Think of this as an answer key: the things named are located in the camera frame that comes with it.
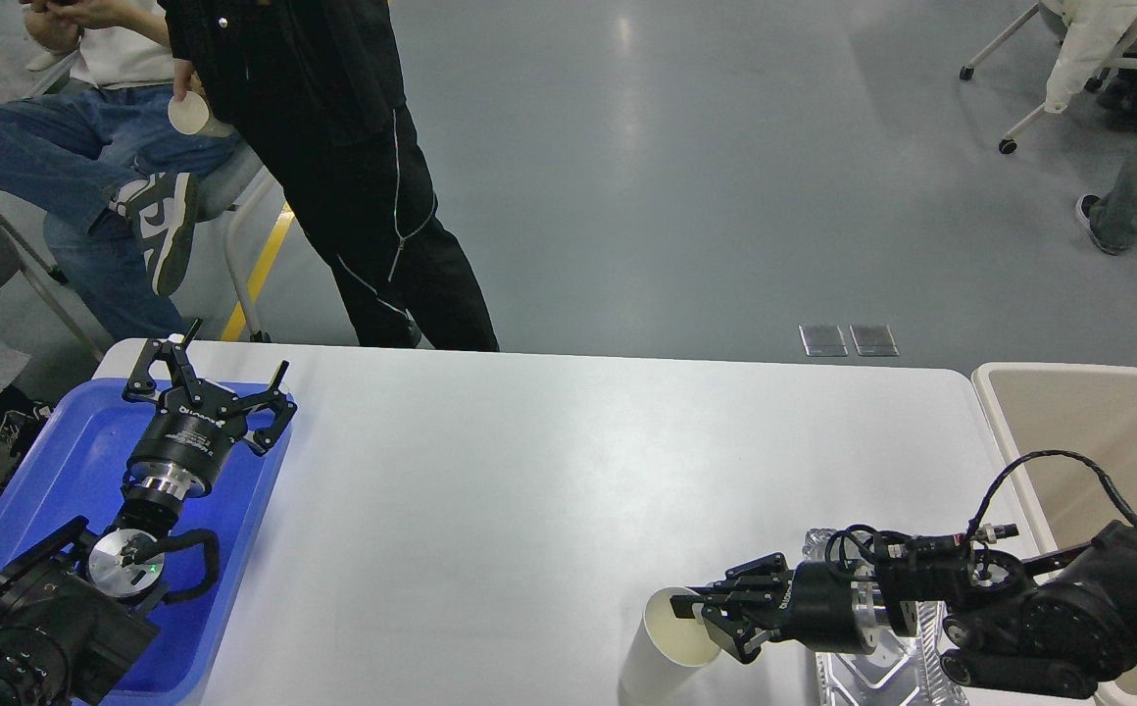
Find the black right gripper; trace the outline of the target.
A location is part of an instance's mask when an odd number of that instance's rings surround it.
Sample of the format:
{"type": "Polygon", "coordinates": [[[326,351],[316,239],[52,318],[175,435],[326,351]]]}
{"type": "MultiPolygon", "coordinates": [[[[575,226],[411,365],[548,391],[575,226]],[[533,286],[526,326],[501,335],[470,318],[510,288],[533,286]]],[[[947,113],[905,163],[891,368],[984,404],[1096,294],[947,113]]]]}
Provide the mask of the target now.
{"type": "Polygon", "coordinates": [[[770,642],[797,640],[815,653],[870,654],[891,628],[881,589],[843,580],[821,562],[788,566],[775,551],[725,571],[724,580],[669,599],[679,620],[700,617],[713,643],[735,661],[757,661],[770,642]]]}

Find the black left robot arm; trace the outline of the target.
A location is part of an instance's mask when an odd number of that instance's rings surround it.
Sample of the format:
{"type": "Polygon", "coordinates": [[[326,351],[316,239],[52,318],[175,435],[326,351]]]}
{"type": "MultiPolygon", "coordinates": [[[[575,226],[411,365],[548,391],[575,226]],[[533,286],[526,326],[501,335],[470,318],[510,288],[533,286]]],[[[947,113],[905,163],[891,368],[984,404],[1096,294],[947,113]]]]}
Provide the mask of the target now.
{"type": "Polygon", "coordinates": [[[209,670],[289,443],[268,387],[147,341],[63,399],[0,497],[0,705],[174,705],[209,670]]]}

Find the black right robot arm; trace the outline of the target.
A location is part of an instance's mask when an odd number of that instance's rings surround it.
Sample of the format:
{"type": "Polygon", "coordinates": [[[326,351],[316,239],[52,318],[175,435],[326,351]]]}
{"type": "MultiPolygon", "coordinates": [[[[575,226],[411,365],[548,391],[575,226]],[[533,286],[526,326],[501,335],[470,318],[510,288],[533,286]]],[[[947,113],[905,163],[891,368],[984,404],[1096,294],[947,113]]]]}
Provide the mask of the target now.
{"type": "Polygon", "coordinates": [[[1024,452],[994,479],[966,530],[916,535],[855,524],[827,540],[819,560],[789,567],[773,553],[729,568],[711,585],[669,599],[678,620],[699,620],[735,661],[797,640],[819,653],[866,654],[873,632],[918,634],[918,604],[940,603],[941,674],[958,686],[1084,700],[1137,667],[1137,513],[1082,452],[1119,510],[1093,539],[1030,559],[996,548],[1016,526],[989,526],[996,491],[1024,452]]]}

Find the standing person's hand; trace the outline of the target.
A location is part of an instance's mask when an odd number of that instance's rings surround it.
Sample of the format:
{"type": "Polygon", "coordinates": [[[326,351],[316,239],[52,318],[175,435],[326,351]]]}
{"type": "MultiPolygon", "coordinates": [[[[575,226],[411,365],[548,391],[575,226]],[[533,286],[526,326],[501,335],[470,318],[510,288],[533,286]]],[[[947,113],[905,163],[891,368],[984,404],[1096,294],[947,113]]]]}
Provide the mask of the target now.
{"type": "Polygon", "coordinates": [[[191,60],[173,59],[173,100],[180,102],[189,93],[206,97],[206,89],[202,80],[197,75],[196,64],[191,60]]]}

